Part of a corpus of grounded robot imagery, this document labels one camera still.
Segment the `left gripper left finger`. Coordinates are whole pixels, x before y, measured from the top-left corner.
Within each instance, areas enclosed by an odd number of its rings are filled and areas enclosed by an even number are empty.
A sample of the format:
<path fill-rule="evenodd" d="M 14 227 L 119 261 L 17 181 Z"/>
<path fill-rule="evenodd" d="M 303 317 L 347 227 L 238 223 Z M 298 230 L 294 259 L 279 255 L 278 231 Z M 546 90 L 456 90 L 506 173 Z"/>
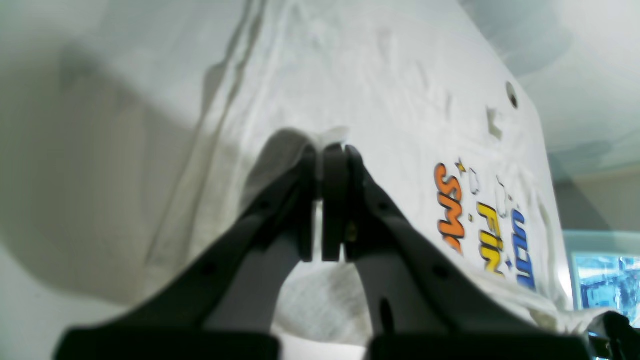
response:
<path fill-rule="evenodd" d="M 284 281 L 313 257 L 317 152 L 305 146 L 213 245 L 165 289 L 97 326 L 66 331 L 56 360 L 279 360 Z"/>

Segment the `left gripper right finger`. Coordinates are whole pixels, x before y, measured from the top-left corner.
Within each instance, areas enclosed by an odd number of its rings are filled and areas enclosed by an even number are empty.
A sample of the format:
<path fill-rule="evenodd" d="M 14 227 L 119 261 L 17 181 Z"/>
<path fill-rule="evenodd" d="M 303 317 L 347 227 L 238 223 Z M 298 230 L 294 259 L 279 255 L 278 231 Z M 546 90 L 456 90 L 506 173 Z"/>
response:
<path fill-rule="evenodd" d="M 322 152 L 322 257 L 354 264 L 374 337 L 366 360 L 589 360 L 585 341 L 523 321 L 403 216 L 354 146 Z"/>

